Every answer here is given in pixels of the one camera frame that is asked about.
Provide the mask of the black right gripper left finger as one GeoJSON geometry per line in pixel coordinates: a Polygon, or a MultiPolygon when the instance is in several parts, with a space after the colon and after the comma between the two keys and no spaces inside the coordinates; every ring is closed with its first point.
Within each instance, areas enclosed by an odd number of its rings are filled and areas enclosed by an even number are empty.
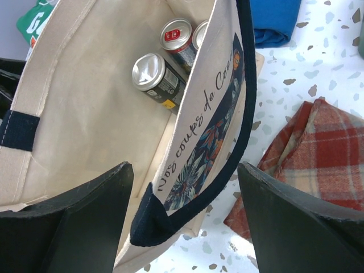
{"type": "Polygon", "coordinates": [[[18,212],[1,213],[2,272],[112,272],[133,186],[121,163],[18,212]]]}

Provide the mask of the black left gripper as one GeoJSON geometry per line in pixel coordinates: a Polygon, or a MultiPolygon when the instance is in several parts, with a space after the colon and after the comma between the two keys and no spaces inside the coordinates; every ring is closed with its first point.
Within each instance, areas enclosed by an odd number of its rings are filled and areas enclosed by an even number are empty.
{"type": "Polygon", "coordinates": [[[26,64],[22,60],[1,58],[1,119],[10,109],[20,77],[26,64]]]}

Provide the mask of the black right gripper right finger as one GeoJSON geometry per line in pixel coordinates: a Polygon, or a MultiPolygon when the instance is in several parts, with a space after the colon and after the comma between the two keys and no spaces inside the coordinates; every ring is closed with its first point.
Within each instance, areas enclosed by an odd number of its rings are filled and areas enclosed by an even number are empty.
{"type": "Polygon", "coordinates": [[[363,272],[363,212],[282,183],[249,163],[239,186],[260,272],[363,272]]]}

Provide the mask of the black can foil top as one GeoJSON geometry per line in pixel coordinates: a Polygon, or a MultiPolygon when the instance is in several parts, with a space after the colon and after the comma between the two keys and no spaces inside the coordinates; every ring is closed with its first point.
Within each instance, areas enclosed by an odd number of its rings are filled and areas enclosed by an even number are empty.
{"type": "Polygon", "coordinates": [[[140,57],[132,68],[131,78],[139,91],[178,114],[186,82],[161,55],[148,53],[140,57]]]}

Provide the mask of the beige canvas tote bag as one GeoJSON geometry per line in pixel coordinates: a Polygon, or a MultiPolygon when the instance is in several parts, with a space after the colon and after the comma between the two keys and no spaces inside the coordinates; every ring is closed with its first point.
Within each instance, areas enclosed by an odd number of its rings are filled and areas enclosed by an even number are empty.
{"type": "Polygon", "coordinates": [[[140,270],[198,235],[246,150],[259,69],[249,1],[59,1],[1,123],[1,213],[130,163],[112,272],[140,270]],[[209,20],[190,75],[160,44],[176,18],[209,20]],[[132,82],[148,53],[186,82],[177,115],[132,82]]]}

